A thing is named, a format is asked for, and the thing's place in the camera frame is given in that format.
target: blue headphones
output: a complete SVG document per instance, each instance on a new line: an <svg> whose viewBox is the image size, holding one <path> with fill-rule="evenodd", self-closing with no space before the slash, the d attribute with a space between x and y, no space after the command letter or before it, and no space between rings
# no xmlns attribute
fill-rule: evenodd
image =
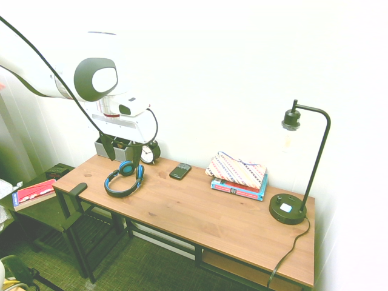
<svg viewBox="0 0 388 291"><path fill-rule="evenodd" d="M124 190L124 191L114 191L114 190L109 188L109 182L118 174L121 174L122 176L130 176L133 174L134 171L135 171L135 167L131 161L122 162L119 166L119 169L115 170L113 173L111 173L108 176L108 178L105 180L104 186L105 186L106 192L110 196L118 197L118 198L125 197L125 196L128 196L129 194L133 193L137 188L140 187L140 183L141 183L141 181L143 181L144 167L142 165L139 165L136 168L136 182L134 183L134 185L131 188Z"/></svg>

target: headphone ear cup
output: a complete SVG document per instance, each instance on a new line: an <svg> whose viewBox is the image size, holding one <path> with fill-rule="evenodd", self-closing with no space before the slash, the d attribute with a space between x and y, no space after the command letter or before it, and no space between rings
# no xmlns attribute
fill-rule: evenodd
<svg viewBox="0 0 388 291"><path fill-rule="evenodd" d="M119 166L119 173L122 176L132 175L134 171L135 171L135 168L134 168L133 163L131 161L122 162Z"/></svg>
<svg viewBox="0 0 388 291"><path fill-rule="evenodd" d="M144 166L143 165L139 165L138 169L136 171L136 180L137 179L142 179L143 180L143 176L144 176Z"/></svg>

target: black desk lamp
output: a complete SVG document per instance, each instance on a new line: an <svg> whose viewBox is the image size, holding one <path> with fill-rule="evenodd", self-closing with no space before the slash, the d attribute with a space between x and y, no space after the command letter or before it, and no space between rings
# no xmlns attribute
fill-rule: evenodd
<svg viewBox="0 0 388 291"><path fill-rule="evenodd" d="M299 119L301 114L296 109L304 109L309 111L318 112L323 114L326 117L327 125L325 129L325 133L323 135L323 139L321 142L321 147L319 148L318 156L316 157L313 172L311 173L309 185L307 185L306 193L304 194L303 201L299 198L290 195L290 194L278 194L272 197L269 204L269 212L271 215L278 221L284 224L299 224L306 217L307 209L306 209L306 201L309 196L311 185L313 184L316 168L318 168L319 160L321 159L323 147L325 145L327 135L330 130L330 117L329 115L318 108L304 106L297 104L298 100L293 101L293 106L291 110L287 110L284 115L284 120L282 121L282 125L287 130L297 130L300 126Z"/></svg>

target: clock face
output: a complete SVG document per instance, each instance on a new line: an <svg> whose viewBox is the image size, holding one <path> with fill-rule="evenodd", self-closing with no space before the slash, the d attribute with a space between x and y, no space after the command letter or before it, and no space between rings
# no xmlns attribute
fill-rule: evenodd
<svg viewBox="0 0 388 291"><path fill-rule="evenodd" d="M141 150L141 160L148 164L153 162L153 152L147 145L143 146Z"/></svg>

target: book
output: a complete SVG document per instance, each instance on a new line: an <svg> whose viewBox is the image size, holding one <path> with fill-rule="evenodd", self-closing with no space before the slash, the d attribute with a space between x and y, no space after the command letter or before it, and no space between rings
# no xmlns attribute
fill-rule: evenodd
<svg viewBox="0 0 388 291"><path fill-rule="evenodd" d="M247 187L260 189L267 167L251 161L234 159L224 152L218 152L209 166L206 175L227 180Z"/></svg>
<svg viewBox="0 0 388 291"><path fill-rule="evenodd" d="M211 188L215 190L227 192L227 193L236 194L243 197L248 197L258 201L262 201L264 199L264 194L266 192L267 183L268 183L268 174L264 175L264 179L263 179L263 182L261 183L260 189L247 187L241 184L237 184L237 183L219 179L219 178L214 178L211 183Z"/></svg>
<svg viewBox="0 0 388 291"><path fill-rule="evenodd" d="M50 179L12 193L13 208L15 208L15 211L56 196L53 188L54 182L55 179Z"/></svg>

